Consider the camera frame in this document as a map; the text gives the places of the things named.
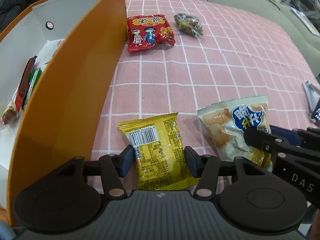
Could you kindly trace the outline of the green silver candy wrapper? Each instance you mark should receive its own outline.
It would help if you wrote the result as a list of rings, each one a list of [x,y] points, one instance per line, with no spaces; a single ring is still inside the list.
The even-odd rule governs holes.
[[[31,74],[29,76],[29,81],[28,81],[28,87],[27,87],[27,93],[24,98],[23,104],[22,104],[22,111],[25,111],[27,104],[30,100],[30,97],[32,95],[32,92],[42,74],[42,69],[41,68],[35,68],[34,70],[31,71]]]

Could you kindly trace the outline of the small round cracker packet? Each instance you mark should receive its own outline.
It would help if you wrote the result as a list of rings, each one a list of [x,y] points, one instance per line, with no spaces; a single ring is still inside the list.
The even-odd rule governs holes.
[[[13,124],[17,120],[18,111],[14,101],[10,101],[2,114],[2,121],[5,125]]]

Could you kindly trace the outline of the smartphone on stand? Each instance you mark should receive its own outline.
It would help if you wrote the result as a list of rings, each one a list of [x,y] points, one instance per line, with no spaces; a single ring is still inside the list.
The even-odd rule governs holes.
[[[315,109],[312,113],[309,113],[309,119],[316,126],[320,126],[319,108]]]

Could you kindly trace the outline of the blue jeans leg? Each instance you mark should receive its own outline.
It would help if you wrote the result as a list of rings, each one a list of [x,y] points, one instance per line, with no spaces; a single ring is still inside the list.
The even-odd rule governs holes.
[[[0,211],[0,240],[13,240],[16,238],[16,233],[7,224],[7,212],[1,207]]]

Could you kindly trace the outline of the magazine on sofa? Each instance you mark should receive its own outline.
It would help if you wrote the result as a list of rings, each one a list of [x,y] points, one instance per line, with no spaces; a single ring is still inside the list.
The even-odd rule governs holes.
[[[312,22],[306,17],[306,15],[298,11],[297,9],[291,7],[290,10],[304,23],[304,25],[308,28],[310,33],[312,33],[315,36],[320,36],[319,31],[317,28],[312,24]]]

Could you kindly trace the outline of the red cartoon snack bag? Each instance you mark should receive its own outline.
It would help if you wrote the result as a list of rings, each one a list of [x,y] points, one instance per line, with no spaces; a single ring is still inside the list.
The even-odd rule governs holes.
[[[129,53],[151,49],[159,42],[174,46],[174,32],[164,15],[138,15],[126,20]]]

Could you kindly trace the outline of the yellow snack packet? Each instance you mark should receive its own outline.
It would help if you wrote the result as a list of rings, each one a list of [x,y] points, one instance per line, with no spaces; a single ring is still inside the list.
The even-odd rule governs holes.
[[[189,171],[177,113],[119,123],[135,150],[137,189],[183,190],[197,184]]]

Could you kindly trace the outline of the brown clear snack packet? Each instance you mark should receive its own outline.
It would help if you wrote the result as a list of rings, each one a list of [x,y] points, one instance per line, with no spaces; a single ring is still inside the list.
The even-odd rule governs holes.
[[[196,38],[204,36],[202,23],[197,17],[185,12],[179,12],[174,15],[174,20],[179,31],[192,35]]]

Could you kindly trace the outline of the orange cardboard box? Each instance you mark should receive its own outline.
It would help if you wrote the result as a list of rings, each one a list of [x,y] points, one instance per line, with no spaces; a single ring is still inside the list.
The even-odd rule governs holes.
[[[91,158],[109,85],[127,40],[125,0],[41,0],[1,33],[1,110],[47,41],[64,39],[17,122],[1,125],[1,207],[69,159]]]

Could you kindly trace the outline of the white spicy strips packet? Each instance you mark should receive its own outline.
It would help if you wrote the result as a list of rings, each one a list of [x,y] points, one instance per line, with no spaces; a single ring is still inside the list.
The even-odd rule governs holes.
[[[40,68],[42,71],[44,71],[47,64],[50,62],[53,55],[55,54],[58,47],[62,44],[63,41],[64,39],[47,41],[37,55],[35,67]]]

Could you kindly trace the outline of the white blue cracker bag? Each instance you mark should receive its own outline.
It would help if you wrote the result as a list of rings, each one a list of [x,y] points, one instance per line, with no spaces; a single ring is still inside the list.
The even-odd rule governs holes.
[[[271,155],[247,145],[244,139],[244,131],[249,128],[271,133],[267,111],[268,97],[260,95],[212,103],[199,109],[197,117],[223,161],[241,156],[271,171]]]

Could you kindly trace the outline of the red snack bar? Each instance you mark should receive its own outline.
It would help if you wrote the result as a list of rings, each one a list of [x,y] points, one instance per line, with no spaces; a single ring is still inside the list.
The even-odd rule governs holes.
[[[31,57],[25,66],[25,69],[18,87],[17,95],[15,98],[15,105],[16,105],[17,112],[21,110],[23,100],[26,96],[28,83],[29,83],[29,76],[31,74],[31,71],[34,68],[36,58],[37,56]]]

